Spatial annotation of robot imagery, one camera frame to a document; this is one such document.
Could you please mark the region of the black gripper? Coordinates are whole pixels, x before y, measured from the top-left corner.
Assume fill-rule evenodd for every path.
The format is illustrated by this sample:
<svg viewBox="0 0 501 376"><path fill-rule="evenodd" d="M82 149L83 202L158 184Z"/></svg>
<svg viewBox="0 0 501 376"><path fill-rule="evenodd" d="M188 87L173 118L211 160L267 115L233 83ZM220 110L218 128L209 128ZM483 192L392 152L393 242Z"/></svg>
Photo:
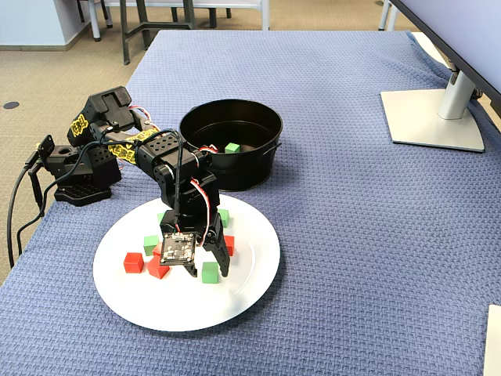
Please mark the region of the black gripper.
<svg viewBox="0 0 501 376"><path fill-rule="evenodd" d="M201 241L205 230L208 229L203 248L212 252L222 276L227 277L230 256L225 243L222 219L218 213L219 204L216 183L198 183L196 186L187 183L181 191L178 221L175 222L175 211L169 209L160 222L160 230L162 234L194 232L196 239ZM192 277L197 277L194 263L184 265L184 268Z"/></svg>

